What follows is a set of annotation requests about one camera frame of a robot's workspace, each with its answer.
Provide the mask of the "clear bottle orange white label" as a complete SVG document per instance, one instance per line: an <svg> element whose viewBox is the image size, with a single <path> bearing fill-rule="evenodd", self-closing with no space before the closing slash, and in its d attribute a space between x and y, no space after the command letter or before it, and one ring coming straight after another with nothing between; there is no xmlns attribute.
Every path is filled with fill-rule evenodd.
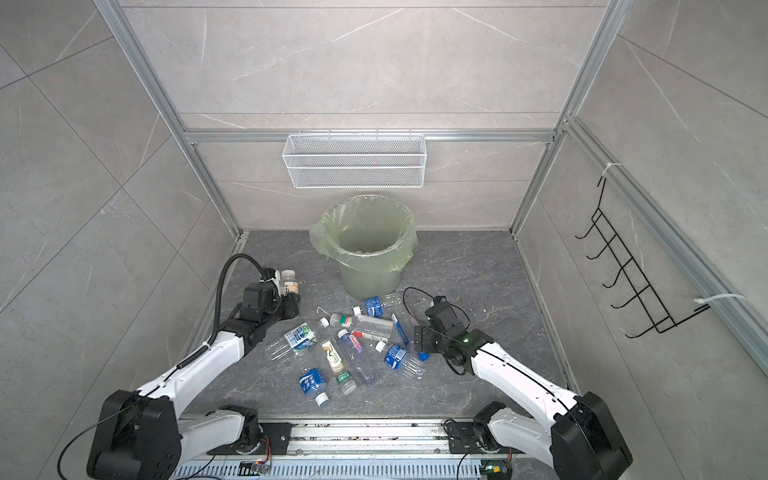
<svg viewBox="0 0 768 480"><path fill-rule="evenodd" d="M280 272L280 288L283 296L300 293L299 282L294 270L285 269Z"/></svg>

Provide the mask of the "bottle with green blue label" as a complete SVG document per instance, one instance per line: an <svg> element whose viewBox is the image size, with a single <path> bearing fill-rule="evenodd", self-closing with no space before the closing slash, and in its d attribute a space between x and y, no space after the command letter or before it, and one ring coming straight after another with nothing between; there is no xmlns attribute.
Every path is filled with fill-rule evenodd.
<svg viewBox="0 0 768 480"><path fill-rule="evenodd" d="M284 361L292 355L302 355L316 344L315 331L307 323L302 323L274 341L267 349L267 357L272 361Z"/></svg>

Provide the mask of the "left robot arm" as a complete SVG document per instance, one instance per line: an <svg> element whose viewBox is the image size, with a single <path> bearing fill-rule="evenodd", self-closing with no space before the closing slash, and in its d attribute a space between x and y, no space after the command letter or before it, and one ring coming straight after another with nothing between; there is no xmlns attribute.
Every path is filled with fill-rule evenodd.
<svg viewBox="0 0 768 480"><path fill-rule="evenodd" d="M264 444L258 413L232 404L202 416L182 415L228 367L260 343L275 323L297 317L295 287L249 284L216 338L135 391L104 402L86 473L93 479L168 479L187 461L226 447L249 454Z"/></svg>

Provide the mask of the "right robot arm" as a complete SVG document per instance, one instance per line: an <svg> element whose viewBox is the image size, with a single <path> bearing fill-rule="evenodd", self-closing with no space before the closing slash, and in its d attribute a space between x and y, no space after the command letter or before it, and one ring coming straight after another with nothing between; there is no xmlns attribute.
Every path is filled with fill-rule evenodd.
<svg viewBox="0 0 768 480"><path fill-rule="evenodd" d="M414 328L415 348L441 355L457 375L473 375L502 391L527 413L501 402L475 416L479 446L525 453L553 468L560 479L618 479L633 455L607 404L546 380L507 353L491 336L468 330L459 308L438 296Z"/></svg>

